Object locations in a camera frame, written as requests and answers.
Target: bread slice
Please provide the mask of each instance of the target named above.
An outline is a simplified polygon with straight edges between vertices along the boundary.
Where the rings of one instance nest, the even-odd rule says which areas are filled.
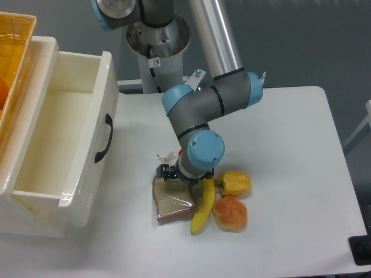
[[[191,184],[180,179],[154,178],[152,194],[157,207],[157,220],[171,220],[198,210]]]

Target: banana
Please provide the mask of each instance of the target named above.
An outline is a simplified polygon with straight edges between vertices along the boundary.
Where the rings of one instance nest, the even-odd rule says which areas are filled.
[[[216,188],[214,179],[211,178],[207,180],[204,178],[201,181],[201,184],[203,187],[202,201],[199,210],[195,213],[192,219],[191,224],[192,235],[197,235],[201,232],[203,226],[205,226],[210,216],[210,213],[213,209],[213,205],[215,202]]]

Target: drawer handle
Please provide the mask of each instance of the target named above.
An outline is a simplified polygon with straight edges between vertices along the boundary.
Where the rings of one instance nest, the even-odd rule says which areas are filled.
[[[106,114],[106,124],[108,124],[111,127],[110,137],[108,138],[108,143],[107,143],[106,148],[103,151],[97,152],[97,154],[95,154],[94,163],[98,163],[99,161],[101,161],[103,159],[103,157],[106,155],[106,153],[108,152],[108,149],[110,148],[110,145],[111,145],[112,135],[114,133],[114,124],[113,124],[113,121],[112,121],[112,118],[111,118],[110,114],[108,114],[108,113]]]

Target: yellow basket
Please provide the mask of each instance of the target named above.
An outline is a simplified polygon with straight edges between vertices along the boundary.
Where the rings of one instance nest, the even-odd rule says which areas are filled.
[[[35,25],[35,16],[0,12],[0,77],[9,88],[4,108],[0,110],[0,140],[14,118],[12,112],[20,94],[17,88]]]

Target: gray wall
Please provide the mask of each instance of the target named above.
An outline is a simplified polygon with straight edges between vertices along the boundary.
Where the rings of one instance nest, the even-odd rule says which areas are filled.
[[[188,1],[176,13],[195,30]],[[317,85],[326,90],[341,141],[366,116],[371,100],[371,2],[340,0],[226,0],[248,71],[267,71],[268,87]],[[1,0],[0,10],[34,14],[35,35],[53,36],[60,50],[114,56],[118,79],[137,79],[125,28],[101,30],[90,0]],[[184,74],[208,70],[197,32],[185,54]],[[371,204],[371,136],[347,157],[359,200]]]

